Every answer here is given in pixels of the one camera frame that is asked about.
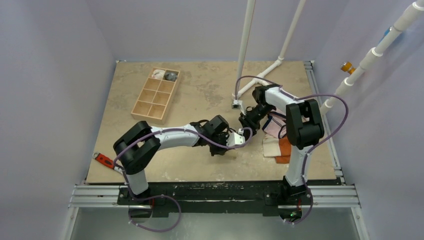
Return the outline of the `pink underwear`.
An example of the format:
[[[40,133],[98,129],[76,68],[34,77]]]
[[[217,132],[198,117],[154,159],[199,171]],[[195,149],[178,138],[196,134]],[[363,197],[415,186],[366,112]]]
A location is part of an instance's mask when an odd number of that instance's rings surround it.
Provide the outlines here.
[[[261,128],[266,134],[282,139],[286,137],[286,115],[281,110],[272,110]]]

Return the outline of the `wooden compartment tray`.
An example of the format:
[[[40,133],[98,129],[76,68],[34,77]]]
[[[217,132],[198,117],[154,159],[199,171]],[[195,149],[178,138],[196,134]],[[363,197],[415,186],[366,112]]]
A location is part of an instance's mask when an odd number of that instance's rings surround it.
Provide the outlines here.
[[[176,72],[178,78],[175,82],[152,78],[151,74],[156,69],[165,70],[166,72]],[[133,119],[147,121],[156,125],[164,125],[170,112],[173,98],[179,87],[180,79],[181,72],[179,70],[153,67],[131,110]]]

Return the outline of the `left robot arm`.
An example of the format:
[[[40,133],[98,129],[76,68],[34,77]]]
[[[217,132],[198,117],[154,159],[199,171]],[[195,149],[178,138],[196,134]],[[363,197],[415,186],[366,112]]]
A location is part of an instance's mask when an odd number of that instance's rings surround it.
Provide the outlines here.
[[[209,146],[212,156],[224,155],[231,147],[244,143],[244,138],[230,130],[228,122],[217,115],[211,120],[190,122],[180,127],[155,127],[139,121],[114,144],[129,184],[129,197],[138,205],[149,199],[145,168],[156,152],[175,147]]]

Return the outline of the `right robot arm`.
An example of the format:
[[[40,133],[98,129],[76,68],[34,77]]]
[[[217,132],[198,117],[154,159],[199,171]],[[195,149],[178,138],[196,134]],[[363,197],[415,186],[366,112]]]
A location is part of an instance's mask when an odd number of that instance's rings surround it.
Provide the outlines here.
[[[238,118],[243,127],[257,132],[261,120],[273,110],[282,111],[285,117],[285,135],[291,144],[291,153],[280,196],[284,202],[292,204],[308,189],[308,158],[325,134],[318,102],[315,99],[303,100],[290,95],[277,84],[258,86],[253,90],[252,96],[256,106],[242,112]]]

